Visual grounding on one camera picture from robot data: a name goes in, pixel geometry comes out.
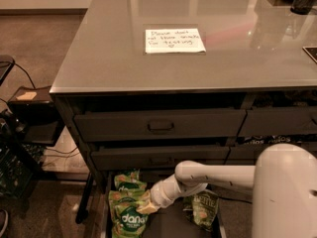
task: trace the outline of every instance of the concrete floor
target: concrete floor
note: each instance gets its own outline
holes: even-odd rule
[[[0,16],[0,54],[13,57],[30,74],[36,87],[52,85],[82,18]],[[14,67],[0,86],[0,98],[8,100],[22,85],[31,87],[25,74]],[[5,103],[0,102],[0,110],[5,108]],[[10,213],[9,237],[100,237],[105,195],[95,187],[88,203],[88,218],[80,225],[74,221],[83,188],[82,181],[32,180],[29,193],[21,199],[0,197],[0,208]],[[225,189],[219,193],[251,200],[250,196]],[[251,237],[249,204],[221,200],[220,210],[227,237]]]

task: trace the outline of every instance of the gray countertop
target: gray countertop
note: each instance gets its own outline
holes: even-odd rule
[[[197,28],[205,54],[145,54],[146,29]],[[52,94],[317,86],[317,16],[266,0],[93,0]]]

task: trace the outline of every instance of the white robotic arm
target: white robotic arm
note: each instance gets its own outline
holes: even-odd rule
[[[151,189],[152,212],[208,183],[253,193],[253,238],[317,238],[317,160],[289,144],[266,148],[256,166],[182,162]]]

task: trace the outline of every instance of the shoe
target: shoe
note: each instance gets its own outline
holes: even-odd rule
[[[9,214],[6,210],[0,209],[0,237],[3,236],[8,226]]]

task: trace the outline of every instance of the white paper sign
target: white paper sign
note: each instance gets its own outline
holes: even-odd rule
[[[197,29],[146,30],[146,53],[206,52]]]

